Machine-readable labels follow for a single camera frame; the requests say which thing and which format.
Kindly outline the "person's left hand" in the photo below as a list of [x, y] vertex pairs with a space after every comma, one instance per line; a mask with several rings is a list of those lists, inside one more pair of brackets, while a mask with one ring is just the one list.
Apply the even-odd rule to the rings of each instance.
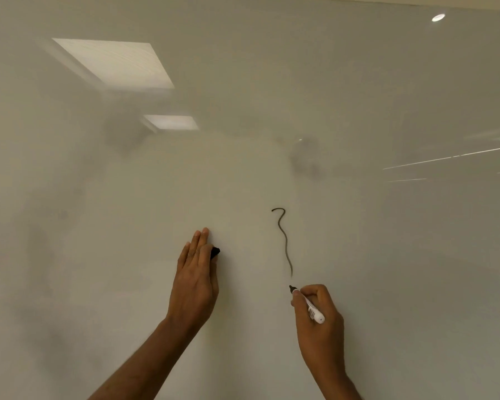
[[191, 239], [187, 262], [178, 273], [178, 262], [166, 318], [179, 330], [196, 334], [212, 315], [217, 297], [212, 295], [209, 264], [198, 264], [198, 240]]

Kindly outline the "person's right hand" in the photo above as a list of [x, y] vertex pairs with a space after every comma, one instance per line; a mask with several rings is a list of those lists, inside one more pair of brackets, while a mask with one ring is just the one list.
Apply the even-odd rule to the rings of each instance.
[[302, 357], [309, 370], [335, 369], [346, 373], [344, 361], [344, 319], [323, 284], [306, 285], [303, 293], [325, 316], [325, 322], [296, 322]]

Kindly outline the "white whiteboard marker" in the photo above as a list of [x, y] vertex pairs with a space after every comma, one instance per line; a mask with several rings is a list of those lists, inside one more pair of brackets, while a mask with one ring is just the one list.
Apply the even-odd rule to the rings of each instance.
[[310, 319], [318, 324], [323, 324], [325, 322], [323, 313], [303, 293], [301, 293], [301, 296], [304, 297], [307, 304], [307, 311]]

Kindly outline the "person's right forearm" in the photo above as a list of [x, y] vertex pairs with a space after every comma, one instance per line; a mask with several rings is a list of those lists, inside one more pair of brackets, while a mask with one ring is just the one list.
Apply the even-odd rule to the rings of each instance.
[[344, 371], [310, 370], [325, 400], [364, 400]]

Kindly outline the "person's left forearm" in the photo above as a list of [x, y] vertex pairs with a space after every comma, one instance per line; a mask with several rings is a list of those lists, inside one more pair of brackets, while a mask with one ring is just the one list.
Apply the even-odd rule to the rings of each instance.
[[167, 316], [87, 400], [154, 400], [205, 321]]

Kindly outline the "white glass whiteboard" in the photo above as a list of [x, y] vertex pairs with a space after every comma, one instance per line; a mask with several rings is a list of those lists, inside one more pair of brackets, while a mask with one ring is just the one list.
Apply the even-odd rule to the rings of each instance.
[[500, 8], [0, 0], [0, 400], [84, 400], [221, 250], [159, 400], [316, 400], [327, 285], [365, 400], [500, 400]]

